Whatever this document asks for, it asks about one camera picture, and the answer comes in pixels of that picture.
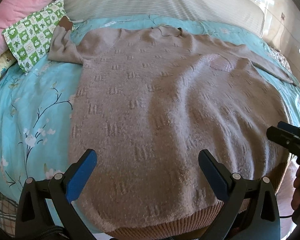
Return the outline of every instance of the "beige knit sweater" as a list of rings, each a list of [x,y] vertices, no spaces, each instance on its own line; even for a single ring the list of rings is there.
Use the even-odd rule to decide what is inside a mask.
[[[69,161],[98,154],[78,200],[97,228],[130,240],[209,225],[222,204],[199,168],[202,149],[278,188],[289,154],[266,129],[289,118],[253,65],[292,83],[278,67],[245,45],[171,27],[96,29],[77,47],[69,37],[55,29],[49,59],[83,64]]]

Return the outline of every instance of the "silver bolt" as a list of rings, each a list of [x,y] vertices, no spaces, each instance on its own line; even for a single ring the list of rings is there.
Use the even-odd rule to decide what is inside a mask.
[[[57,173],[56,175],[54,175],[55,179],[61,179],[62,178],[62,173]]]
[[[269,182],[270,182],[269,178],[267,178],[267,177],[264,177],[262,180],[263,180],[265,183],[269,183]]]
[[[28,179],[26,179],[26,184],[30,184],[32,181],[33,181],[32,178],[28,178]]]
[[[241,175],[240,175],[239,173],[234,173],[234,174],[232,174],[232,177],[233,177],[234,179],[241,179]]]

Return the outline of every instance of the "light blue floral bed sheet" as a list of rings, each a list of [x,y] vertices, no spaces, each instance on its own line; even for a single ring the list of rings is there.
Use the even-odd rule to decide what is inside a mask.
[[[237,45],[246,44],[250,50],[284,69],[271,57],[263,40],[247,30],[221,23],[135,15],[88,20],[75,25],[71,37],[78,44],[89,30],[99,27],[143,29],[158,25],[181,27],[190,33],[209,34]],[[291,123],[300,126],[300,88],[257,70],[282,95]],[[68,168],[71,111],[75,107],[80,75],[81,65],[48,61],[45,56],[27,74],[18,65],[12,66],[0,81],[0,192],[7,197],[18,201],[27,177],[50,179]],[[54,220],[60,224],[51,202],[48,204]],[[99,233],[82,214],[79,215],[93,233]]]

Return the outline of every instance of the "yellow patterned pillow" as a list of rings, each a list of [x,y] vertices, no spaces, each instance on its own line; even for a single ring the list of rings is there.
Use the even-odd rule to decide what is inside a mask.
[[[9,67],[16,62],[16,58],[12,55],[10,50],[7,50],[0,56],[0,78],[7,71]]]

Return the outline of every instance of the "white striped fabric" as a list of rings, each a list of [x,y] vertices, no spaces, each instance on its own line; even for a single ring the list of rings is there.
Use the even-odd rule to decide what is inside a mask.
[[[262,36],[264,14],[250,0],[64,0],[71,20],[156,14],[182,20],[214,21]]]

